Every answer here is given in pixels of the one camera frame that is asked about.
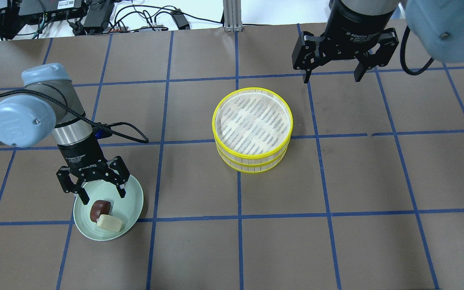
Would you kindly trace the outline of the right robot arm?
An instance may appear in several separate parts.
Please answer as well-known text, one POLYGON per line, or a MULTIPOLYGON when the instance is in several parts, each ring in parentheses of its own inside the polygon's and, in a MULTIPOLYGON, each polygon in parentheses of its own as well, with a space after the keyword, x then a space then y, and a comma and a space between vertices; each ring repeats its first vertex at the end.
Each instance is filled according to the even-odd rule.
POLYGON ((434 60, 464 62, 464 0, 332 0, 324 33, 299 34, 292 66, 307 84, 315 68, 356 59, 354 79, 360 81, 367 71, 389 64, 397 48, 401 67, 409 75, 423 73, 434 60), (406 64, 410 33, 430 56, 416 71, 406 64))

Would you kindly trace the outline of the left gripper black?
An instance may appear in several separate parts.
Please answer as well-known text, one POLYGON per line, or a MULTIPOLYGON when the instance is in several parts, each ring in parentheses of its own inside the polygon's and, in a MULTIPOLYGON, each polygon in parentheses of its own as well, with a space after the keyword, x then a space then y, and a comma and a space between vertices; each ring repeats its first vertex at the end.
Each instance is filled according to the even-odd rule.
POLYGON ((105 158, 96 137, 90 135, 72 145, 57 145, 66 166, 59 168, 56 176, 65 193, 78 196, 83 205, 90 201, 83 184, 103 180, 114 185, 120 198, 126 196, 130 172, 121 156, 105 158))

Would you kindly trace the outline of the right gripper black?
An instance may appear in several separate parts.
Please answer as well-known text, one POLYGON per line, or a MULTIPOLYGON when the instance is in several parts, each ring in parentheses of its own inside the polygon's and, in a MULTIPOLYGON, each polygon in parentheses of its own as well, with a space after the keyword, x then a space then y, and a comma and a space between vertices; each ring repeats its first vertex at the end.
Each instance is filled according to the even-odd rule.
POLYGON ((387 24, 397 9, 397 0, 333 0, 324 32, 316 36, 302 31, 292 52, 292 66, 302 71, 308 84, 311 73, 330 61, 354 60, 354 81, 367 71, 389 64, 398 36, 387 24))

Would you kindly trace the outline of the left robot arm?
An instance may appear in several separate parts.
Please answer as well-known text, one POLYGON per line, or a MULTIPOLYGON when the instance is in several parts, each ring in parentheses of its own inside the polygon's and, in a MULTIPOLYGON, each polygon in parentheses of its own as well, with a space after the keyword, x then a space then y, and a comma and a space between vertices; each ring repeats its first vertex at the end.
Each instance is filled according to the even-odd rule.
POLYGON ((130 172, 120 156, 105 158, 97 140, 97 131, 114 132, 87 118, 64 66, 35 66, 21 77, 23 89, 0 93, 0 146, 32 147, 51 135, 66 162, 56 173, 64 192, 87 205, 83 184, 103 180, 125 197, 130 172))

